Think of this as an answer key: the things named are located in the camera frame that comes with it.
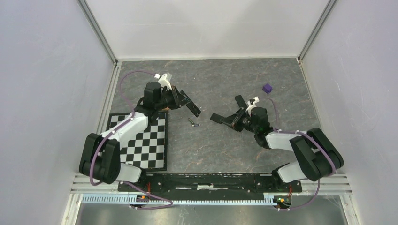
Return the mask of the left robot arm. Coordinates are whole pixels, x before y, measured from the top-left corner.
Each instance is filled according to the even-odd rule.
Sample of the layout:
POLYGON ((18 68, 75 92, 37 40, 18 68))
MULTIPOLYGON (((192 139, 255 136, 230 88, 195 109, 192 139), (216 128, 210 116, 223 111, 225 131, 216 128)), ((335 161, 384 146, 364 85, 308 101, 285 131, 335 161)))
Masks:
POLYGON ((121 145, 143 132, 158 118, 158 112, 168 108, 179 109, 194 106, 188 95, 175 86, 167 87, 149 82, 132 112, 118 125, 101 134, 91 133, 86 137, 80 159, 79 172, 89 177, 91 185, 112 184, 115 181, 129 181, 136 191, 147 186, 147 177, 142 169, 124 164, 120 159, 121 145))

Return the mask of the black remote with green button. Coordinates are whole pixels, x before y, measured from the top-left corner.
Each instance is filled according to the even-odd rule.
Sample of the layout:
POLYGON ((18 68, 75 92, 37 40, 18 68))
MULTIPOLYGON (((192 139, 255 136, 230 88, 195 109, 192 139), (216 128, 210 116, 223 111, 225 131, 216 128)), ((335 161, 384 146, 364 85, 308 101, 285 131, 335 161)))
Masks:
POLYGON ((192 100, 186 106, 194 114, 195 117, 199 117, 201 110, 196 106, 196 104, 192 100))

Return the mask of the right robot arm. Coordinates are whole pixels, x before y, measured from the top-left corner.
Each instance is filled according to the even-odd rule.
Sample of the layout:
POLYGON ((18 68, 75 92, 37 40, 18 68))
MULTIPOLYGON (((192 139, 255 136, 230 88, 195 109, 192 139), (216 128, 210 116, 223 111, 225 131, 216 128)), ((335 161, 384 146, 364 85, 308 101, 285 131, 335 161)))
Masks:
POLYGON ((229 128, 253 133, 256 143, 269 150, 281 149, 294 153, 296 161, 272 171, 271 186, 284 191, 296 180, 319 181, 331 176, 344 165, 342 155, 320 128, 307 131, 286 131, 272 127, 266 108, 257 106, 258 97, 244 101, 235 96, 239 109, 228 117, 213 113, 210 120, 229 128))

